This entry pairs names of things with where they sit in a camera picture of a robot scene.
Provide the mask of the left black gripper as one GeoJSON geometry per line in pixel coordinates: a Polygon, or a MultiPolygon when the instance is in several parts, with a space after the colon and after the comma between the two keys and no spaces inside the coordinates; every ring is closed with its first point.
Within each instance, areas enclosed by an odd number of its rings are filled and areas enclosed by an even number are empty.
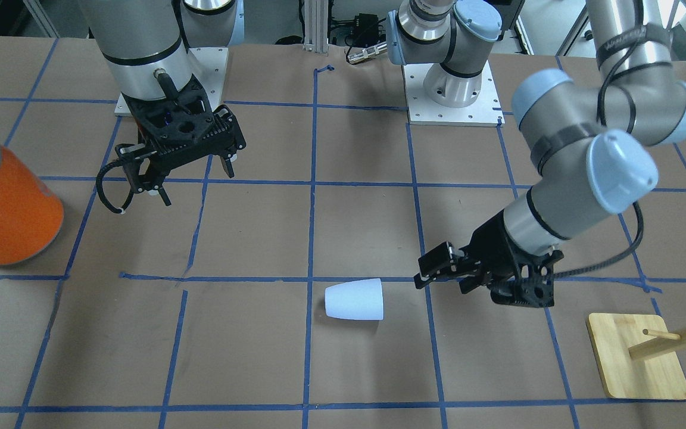
{"type": "Polygon", "coordinates": [[[498,212],[473,232],[465,247],[446,241],[421,256],[413,279],[417,290],[455,279],[463,294],[485,286],[496,304],[542,309],[554,305],[553,266],[563,256],[560,250],[536,256],[520,249],[498,212]]]}

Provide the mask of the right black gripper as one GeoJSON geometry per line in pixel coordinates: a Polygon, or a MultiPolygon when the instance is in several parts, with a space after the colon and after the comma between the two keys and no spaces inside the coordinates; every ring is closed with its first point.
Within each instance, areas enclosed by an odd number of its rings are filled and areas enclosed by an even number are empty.
{"type": "Polygon", "coordinates": [[[133,193],[156,190],[171,206],[164,179],[173,169],[214,155],[220,157],[229,178],[236,176],[232,163],[246,147],[236,115],[226,105],[210,106],[206,92],[193,77],[181,91],[167,84],[163,100],[136,100],[125,96],[137,122],[137,143],[117,145],[116,153],[133,193]]]}

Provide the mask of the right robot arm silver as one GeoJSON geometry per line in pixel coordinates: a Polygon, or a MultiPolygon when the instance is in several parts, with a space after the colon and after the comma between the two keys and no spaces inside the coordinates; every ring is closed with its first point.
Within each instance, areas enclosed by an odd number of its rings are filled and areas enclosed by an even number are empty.
{"type": "Polygon", "coordinates": [[[221,101],[224,65],[213,54],[244,38],[242,1],[81,1],[80,10],[137,125],[98,172],[103,205],[122,214],[134,195],[170,199],[173,169],[216,156],[228,177],[246,147],[236,115],[221,101]]]}

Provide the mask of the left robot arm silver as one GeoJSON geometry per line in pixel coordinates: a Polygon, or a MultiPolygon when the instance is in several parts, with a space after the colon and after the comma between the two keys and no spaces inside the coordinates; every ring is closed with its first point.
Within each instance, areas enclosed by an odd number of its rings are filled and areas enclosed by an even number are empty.
{"type": "Polygon", "coordinates": [[[658,183],[648,147],[686,139],[686,82],[672,68],[671,37],[655,1],[588,1],[599,87],[564,71],[537,71],[512,95],[516,125],[541,180],[473,232],[464,247],[439,244],[417,261],[418,290],[457,279],[493,302],[551,307],[560,245],[634,206],[638,231],[627,250],[577,275],[622,260],[641,242],[638,204],[658,183]]]}

